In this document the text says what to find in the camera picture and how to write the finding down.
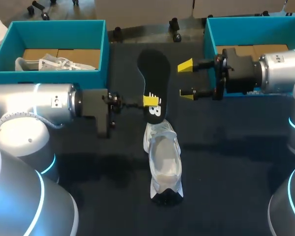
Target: mesh shoe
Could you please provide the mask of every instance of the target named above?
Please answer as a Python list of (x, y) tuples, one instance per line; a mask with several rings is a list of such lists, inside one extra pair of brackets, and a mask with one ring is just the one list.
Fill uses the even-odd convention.
[(177, 134), (167, 120), (160, 124), (147, 124), (143, 147), (148, 153), (152, 174), (151, 198), (154, 198), (156, 194), (162, 194), (167, 189), (183, 197), (181, 150)]
[(46, 54), (40, 60), (24, 60), (17, 58), (15, 60), (15, 71), (52, 71), (52, 70), (96, 70), (95, 67), (74, 63), (66, 58), (56, 58)]

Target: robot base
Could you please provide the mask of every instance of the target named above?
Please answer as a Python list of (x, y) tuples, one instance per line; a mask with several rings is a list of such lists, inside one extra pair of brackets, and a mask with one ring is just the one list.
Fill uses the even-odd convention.
[(272, 226), (272, 223), (271, 223), (271, 219), (270, 219), (270, 205), (271, 205), (271, 200), (272, 200), (272, 197), (270, 199), (270, 202), (269, 202), (269, 206), (267, 207), (267, 221), (269, 223), (269, 227), (270, 227), (270, 231), (272, 233), (273, 236), (276, 236), (276, 233), (274, 231), (274, 228)]

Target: new balance logo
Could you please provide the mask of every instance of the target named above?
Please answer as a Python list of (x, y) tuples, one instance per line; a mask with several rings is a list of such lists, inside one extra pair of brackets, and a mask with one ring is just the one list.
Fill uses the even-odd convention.
[[(156, 96), (155, 96), (154, 94), (152, 94), (152, 93), (149, 93), (148, 96), (149, 96), (149, 97), (156, 97)], [(158, 100), (158, 104), (160, 105), (161, 102), (162, 102), (162, 99), (159, 98), (159, 100)], [(149, 113), (150, 113), (151, 115), (155, 115), (155, 116), (157, 116), (157, 117), (161, 116), (161, 107), (160, 107), (160, 106), (149, 107), (149, 108), (148, 108), (148, 111), (149, 111)]]

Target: shoe upper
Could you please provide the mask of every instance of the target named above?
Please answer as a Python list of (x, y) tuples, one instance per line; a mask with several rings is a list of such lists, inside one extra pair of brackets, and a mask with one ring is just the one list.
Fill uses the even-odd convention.
[(149, 153), (150, 170), (158, 184), (176, 186), (181, 178), (180, 147), (168, 121), (147, 124), (144, 148)]
[(90, 65), (74, 63), (66, 58), (56, 58), (50, 54), (46, 54), (40, 60), (24, 60), (23, 58), (15, 60), (15, 71), (28, 70), (96, 70), (96, 68)]

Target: shoelace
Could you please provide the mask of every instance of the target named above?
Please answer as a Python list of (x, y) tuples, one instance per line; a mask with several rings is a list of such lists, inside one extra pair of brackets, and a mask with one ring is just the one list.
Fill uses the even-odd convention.
[(78, 67), (74, 62), (68, 60), (67, 58), (58, 58), (62, 59), (63, 61), (59, 60), (57, 63), (61, 66), (61, 68), (72, 70), (72, 68), (75, 69), (81, 69)]

